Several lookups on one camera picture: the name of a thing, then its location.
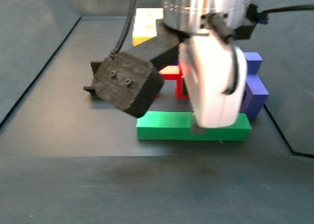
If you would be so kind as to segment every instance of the yellow object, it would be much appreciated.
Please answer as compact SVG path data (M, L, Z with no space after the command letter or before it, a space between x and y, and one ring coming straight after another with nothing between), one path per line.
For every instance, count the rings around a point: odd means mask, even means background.
M133 45L137 46L158 35L157 19L163 18L162 8L138 8L133 29Z

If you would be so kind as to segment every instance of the cable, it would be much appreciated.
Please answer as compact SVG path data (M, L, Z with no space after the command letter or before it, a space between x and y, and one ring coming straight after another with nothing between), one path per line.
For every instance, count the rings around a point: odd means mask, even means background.
M239 62L237 48L234 45L235 35L233 30L227 27L227 24L221 14L209 14L206 16L202 16L202 20L205 19L207 20L210 28L217 32L221 40L231 46L233 80L231 85L223 92L225 95L231 95L235 92L239 83Z
M127 38L127 33L129 33L131 22L133 22L133 16L134 16L134 13L135 13L135 8L137 8L137 0L131 0L130 7L129 7L129 12L127 12L127 20L126 20L126 24L124 24L124 27L123 27L122 35L120 35L120 38L118 40L118 43L116 43L115 48L112 49L112 52L111 52L111 55L110 55L112 60L115 58L115 54L122 50L122 47L123 47L123 44L124 44L124 41L126 41L126 38Z
M229 38L229 43L231 45L231 56L233 56L233 58L231 58L231 60L233 60L233 81L231 81L231 85L229 86L229 88L223 92L225 95L231 95L235 92L237 87L238 87L238 83L239 83L239 61L238 61L237 48L235 48L233 38Z
M314 5L277 7L263 10L261 14L274 14L279 12L305 11L305 10L314 10Z
M255 23L266 25L269 23L269 14L281 13L281 12L293 12L293 11L308 11L308 10L314 10L314 5L275 7L271 9L266 9L261 13L253 15L253 21Z

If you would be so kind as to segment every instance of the screw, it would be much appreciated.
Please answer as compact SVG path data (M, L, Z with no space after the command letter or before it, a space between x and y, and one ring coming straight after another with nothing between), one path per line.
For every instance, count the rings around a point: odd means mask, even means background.
M116 71L111 71L111 77L116 75Z
M126 79L126 85L130 86L133 84L131 79Z

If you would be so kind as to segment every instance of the green block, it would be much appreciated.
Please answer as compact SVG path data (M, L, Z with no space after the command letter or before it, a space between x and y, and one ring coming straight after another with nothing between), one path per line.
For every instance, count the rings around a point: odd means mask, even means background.
M245 141L251 131L246 114L239 114L237 122L223 128L206 129L194 134L190 112L149 111L138 119L139 140L237 140Z

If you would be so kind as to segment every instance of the stacked blocks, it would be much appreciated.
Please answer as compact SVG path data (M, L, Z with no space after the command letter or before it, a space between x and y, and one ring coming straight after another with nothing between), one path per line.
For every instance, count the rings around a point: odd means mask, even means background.
M247 118L254 119L259 115L269 97L269 92L258 76L258 71L262 66L262 57L258 52L245 52L245 55L247 59L247 82L241 113L247 114ZM179 66L181 64L178 66L169 66L161 74L166 80L177 81L177 97L187 98L189 95L185 93L185 79Z
M161 8L138 8L133 33L134 45L151 39L157 34L157 19L162 19ZM269 92L258 76L262 57L257 52L246 52L247 84L243 104L237 122L225 128L203 129L202 133L193 133L194 119L190 112L149 111L138 119L139 140L237 140L245 141L251 131L249 118L255 118L262 110ZM177 81L175 93L178 98L187 98L181 63L166 67L161 72L165 80Z

